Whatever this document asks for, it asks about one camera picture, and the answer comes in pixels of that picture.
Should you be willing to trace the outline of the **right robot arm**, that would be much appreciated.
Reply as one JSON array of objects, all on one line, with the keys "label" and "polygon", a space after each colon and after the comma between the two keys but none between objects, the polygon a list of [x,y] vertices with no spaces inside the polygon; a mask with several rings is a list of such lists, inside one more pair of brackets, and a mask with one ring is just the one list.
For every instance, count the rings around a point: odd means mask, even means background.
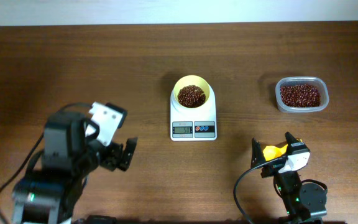
[{"label": "right robot arm", "polygon": [[262,149],[253,139],[251,168],[261,169],[263,178],[273,178],[273,187],[287,211],[279,223],[322,223],[327,215],[328,187],[317,180],[300,179],[298,171],[308,164],[310,149],[289,132],[285,139],[287,144],[278,149]]}]

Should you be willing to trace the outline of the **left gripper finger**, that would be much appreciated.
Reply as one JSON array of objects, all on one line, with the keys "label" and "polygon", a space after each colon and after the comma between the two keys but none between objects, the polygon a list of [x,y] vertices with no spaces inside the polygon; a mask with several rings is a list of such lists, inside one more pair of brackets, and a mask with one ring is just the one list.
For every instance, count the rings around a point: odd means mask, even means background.
[{"label": "left gripper finger", "polygon": [[125,121],[125,119],[126,119],[126,116],[128,114],[127,110],[125,110],[124,108],[121,108],[119,106],[116,106],[116,105],[114,105],[112,103],[106,103],[106,106],[108,108],[111,108],[114,111],[117,111],[118,113],[120,113],[122,115],[122,118],[120,119],[119,124],[117,126],[118,128],[121,128],[123,123],[124,123],[124,121]]},{"label": "left gripper finger", "polygon": [[128,170],[130,167],[132,158],[135,153],[135,149],[137,146],[138,137],[129,138],[126,142],[126,147],[122,152],[121,159],[119,161],[118,168],[122,171]]}]

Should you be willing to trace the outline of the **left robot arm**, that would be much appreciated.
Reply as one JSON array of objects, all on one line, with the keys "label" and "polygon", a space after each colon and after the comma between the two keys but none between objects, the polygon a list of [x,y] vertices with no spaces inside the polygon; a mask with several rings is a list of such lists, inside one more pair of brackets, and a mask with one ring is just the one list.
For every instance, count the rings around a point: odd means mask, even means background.
[{"label": "left robot arm", "polygon": [[44,126],[44,148],[14,186],[13,223],[68,223],[89,174],[102,167],[128,170],[137,138],[113,142],[127,110],[94,102],[89,114],[62,108]]}]

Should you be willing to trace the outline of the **yellow measuring scoop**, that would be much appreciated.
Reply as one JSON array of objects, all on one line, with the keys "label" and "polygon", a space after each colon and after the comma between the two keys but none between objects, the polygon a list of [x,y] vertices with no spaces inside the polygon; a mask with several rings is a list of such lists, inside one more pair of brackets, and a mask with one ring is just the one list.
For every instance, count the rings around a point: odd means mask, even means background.
[{"label": "yellow measuring scoop", "polygon": [[287,147],[288,146],[304,146],[304,142],[299,139],[298,142],[293,143],[293,144],[289,144],[286,143],[284,144],[283,142],[278,144],[278,145],[266,145],[263,149],[262,149],[262,153],[264,156],[265,161],[271,161],[273,159],[282,157],[287,155],[288,159],[291,158],[291,156],[287,153]]}]

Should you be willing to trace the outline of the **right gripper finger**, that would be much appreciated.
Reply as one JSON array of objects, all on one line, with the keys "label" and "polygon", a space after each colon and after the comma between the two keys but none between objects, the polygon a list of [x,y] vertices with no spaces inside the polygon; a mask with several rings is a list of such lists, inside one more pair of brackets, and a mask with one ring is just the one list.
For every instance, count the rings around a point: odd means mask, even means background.
[{"label": "right gripper finger", "polygon": [[251,169],[257,169],[266,162],[260,143],[252,138],[252,157],[251,157]]},{"label": "right gripper finger", "polygon": [[293,154],[293,152],[298,149],[300,141],[297,140],[290,132],[285,133],[285,138],[288,144],[286,153]]}]

